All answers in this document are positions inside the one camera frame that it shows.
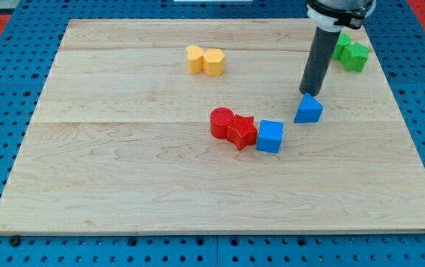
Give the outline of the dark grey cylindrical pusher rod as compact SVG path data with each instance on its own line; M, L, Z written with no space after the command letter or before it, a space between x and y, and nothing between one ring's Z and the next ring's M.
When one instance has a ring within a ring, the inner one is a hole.
M299 89L302 94L308 93L312 96L319 94L339 36L340 31L329 32L316 27L300 82Z

